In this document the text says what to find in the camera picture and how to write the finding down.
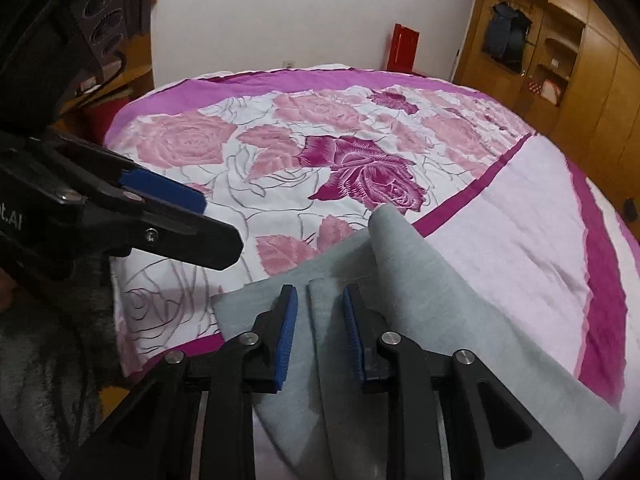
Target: red object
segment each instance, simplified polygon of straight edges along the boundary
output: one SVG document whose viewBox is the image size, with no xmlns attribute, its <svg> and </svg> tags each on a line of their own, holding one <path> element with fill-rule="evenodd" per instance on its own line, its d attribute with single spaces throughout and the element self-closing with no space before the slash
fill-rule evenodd
<svg viewBox="0 0 640 480">
<path fill-rule="evenodd" d="M 394 36 L 391 40 L 389 61 L 386 64 L 388 72 L 413 73 L 415 51 L 418 49 L 418 36 L 420 36 L 420 32 L 396 23 Z"/>
<path fill-rule="evenodd" d="M 533 79 L 529 80 L 529 91 L 532 94 L 540 95 L 542 92 L 542 85 Z"/>
<path fill-rule="evenodd" d="M 119 97 L 103 102 L 89 108 L 84 108 L 82 113 L 91 131 L 91 139 L 98 145 L 102 145 L 104 136 L 111 126 L 111 121 L 120 109 L 129 102 L 129 97 Z"/>
</svg>

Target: blue gripper pad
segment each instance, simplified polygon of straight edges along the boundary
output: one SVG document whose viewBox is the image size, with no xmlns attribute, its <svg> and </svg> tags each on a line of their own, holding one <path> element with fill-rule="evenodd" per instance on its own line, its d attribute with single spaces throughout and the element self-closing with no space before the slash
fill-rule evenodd
<svg viewBox="0 0 640 480">
<path fill-rule="evenodd" d="M 349 337 L 351 367 L 353 367 L 357 380 L 360 381 L 360 386 L 363 386 L 366 382 L 366 375 L 364 371 L 362 340 L 360 339 L 358 323 L 356 322 L 356 316 L 353 311 L 353 302 L 351 301 L 351 295 L 349 294 L 348 288 L 345 288 L 342 292 L 342 307 L 344 311 L 344 323 L 347 329 L 347 336 Z"/>
<path fill-rule="evenodd" d="M 153 171 L 123 171 L 118 183 L 200 215 L 207 208 L 207 199 L 201 192 Z"/>
<path fill-rule="evenodd" d="M 293 331 L 296 327 L 296 317 L 298 316 L 298 292 L 295 287 L 291 288 L 289 302 L 284 315 L 284 321 L 280 330 L 280 339 L 276 348 L 276 371 L 274 382 L 278 391 L 282 390 L 282 385 L 287 379 L 289 370 L 289 357 L 291 356 L 291 345 L 293 344 Z"/>
</svg>

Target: white wall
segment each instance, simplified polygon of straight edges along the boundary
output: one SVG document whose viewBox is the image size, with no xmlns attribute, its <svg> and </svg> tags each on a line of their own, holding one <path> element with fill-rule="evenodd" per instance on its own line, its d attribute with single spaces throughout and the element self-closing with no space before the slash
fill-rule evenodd
<svg viewBox="0 0 640 480">
<path fill-rule="evenodd" d="M 158 0 L 156 86 L 217 70 L 344 63 L 380 69 L 390 34 L 420 32 L 414 69 L 449 78 L 473 0 Z"/>
</svg>

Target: gray cloth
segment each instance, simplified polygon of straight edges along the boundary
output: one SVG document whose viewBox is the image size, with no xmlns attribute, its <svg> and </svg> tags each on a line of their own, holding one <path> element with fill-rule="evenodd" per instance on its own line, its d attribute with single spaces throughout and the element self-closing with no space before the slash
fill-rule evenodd
<svg viewBox="0 0 640 480">
<path fill-rule="evenodd" d="M 300 478 L 384 478 L 386 407 L 357 393 L 348 372 L 339 293 L 358 282 L 393 330 L 423 348 L 470 348 L 576 463 L 586 480 L 612 462 L 622 418 L 480 298 L 392 206 L 318 258 L 219 296 L 225 338 L 248 330 L 285 283 L 296 286 L 298 320 L 283 391 L 257 413 Z"/>
</svg>

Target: bedspread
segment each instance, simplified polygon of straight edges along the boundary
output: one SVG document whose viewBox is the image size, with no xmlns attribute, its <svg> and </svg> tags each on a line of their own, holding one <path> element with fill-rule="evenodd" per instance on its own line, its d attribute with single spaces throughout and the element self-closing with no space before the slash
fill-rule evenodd
<svg viewBox="0 0 640 480">
<path fill-rule="evenodd" d="M 640 250 L 600 191 L 492 98 L 347 67 L 217 74 L 123 108 L 106 146 L 203 192 L 245 248 L 216 272 L 113 264 L 122 364 L 222 343 L 219 294 L 292 269 L 396 206 L 480 296 L 640 418 Z"/>
</svg>

